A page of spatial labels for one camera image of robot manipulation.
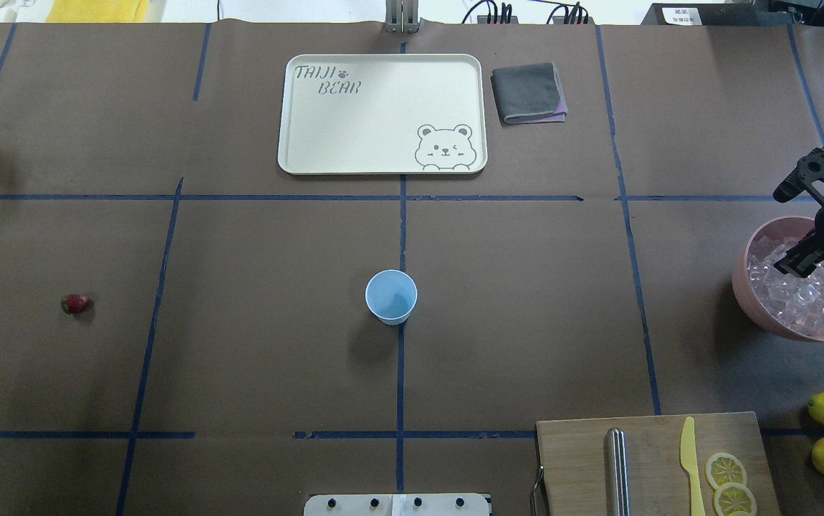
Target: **bowl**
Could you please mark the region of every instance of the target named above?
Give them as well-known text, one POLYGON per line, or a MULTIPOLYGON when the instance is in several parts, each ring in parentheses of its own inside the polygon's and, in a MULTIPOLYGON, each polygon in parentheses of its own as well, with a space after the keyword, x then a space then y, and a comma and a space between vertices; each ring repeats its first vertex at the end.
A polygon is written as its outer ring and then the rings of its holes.
POLYGON ((750 236, 747 245, 740 252, 736 264, 734 264, 734 271, 731 274, 731 283, 734 288, 734 296, 737 298, 737 303, 743 308, 754 323, 760 328, 770 331, 780 337, 791 340, 804 340, 809 343, 824 343, 823 335, 803 335, 790 330, 789 327, 784 326, 779 320, 769 313, 763 306, 762 301, 756 297, 756 291, 753 290, 753 285, 749 281, 749 274, 747 274, 747 254, 752 247, 753 242, 760 237, 766 236, 776 241, 783 241, 785 237, 795 237, 796 239, 803 238, 806 233, 814 228, 814 220, 806 218, 806 216, 782 216, 779 219, 769 220, 765 224, 756 229, 756 232, 750 236))

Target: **gray cloth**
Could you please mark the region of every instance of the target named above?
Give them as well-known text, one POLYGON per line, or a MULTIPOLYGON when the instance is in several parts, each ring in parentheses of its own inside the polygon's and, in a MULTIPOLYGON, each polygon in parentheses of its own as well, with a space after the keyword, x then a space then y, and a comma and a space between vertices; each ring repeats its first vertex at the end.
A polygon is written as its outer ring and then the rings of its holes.
POLYGON ((508 124, 563 122, 568 113, 555 64, 543 62, 492 71, 498 115, 508 124))

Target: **bear ear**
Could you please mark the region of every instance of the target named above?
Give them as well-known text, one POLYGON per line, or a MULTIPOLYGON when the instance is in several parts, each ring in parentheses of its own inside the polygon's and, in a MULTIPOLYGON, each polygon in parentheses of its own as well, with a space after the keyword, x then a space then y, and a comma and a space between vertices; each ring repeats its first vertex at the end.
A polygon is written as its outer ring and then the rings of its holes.
POLYGON ((429 134, 432 134, 432 132, 434 132, 434 131, 435 131, 434 126, 429 126, 428 124, 425 124, 425 125, 421 126, 420 128, 418 128, 418 137, 419 138, 425 138, 429 134))
POLYGON ((472 130, 469 126, 467 126, 467 124, 460 124, 454 128, 454 131, 459 132, 467 138, 472 136, 472 130))

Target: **red fruit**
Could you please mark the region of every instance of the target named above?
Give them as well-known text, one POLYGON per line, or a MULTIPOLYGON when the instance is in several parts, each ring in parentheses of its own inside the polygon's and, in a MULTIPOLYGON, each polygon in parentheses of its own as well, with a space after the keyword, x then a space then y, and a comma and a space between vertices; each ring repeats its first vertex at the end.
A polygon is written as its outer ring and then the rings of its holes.
POLYGON ((62 310, 65 313, 78 314, 87 308, 90 302, 90 297, 81 296, 81 294, 68 294, 62 298, 62 310))

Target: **blue cup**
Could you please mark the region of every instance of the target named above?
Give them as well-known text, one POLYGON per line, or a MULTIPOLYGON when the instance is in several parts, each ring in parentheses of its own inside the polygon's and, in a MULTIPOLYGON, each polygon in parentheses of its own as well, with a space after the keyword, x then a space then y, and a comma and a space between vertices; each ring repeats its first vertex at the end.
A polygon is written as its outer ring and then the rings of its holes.
POLYGON ((370 278, 364 300, 380 322, 396 326, 405 323, 412 313, 418 301, 418 288, 408 274, 388 269, 370 278))

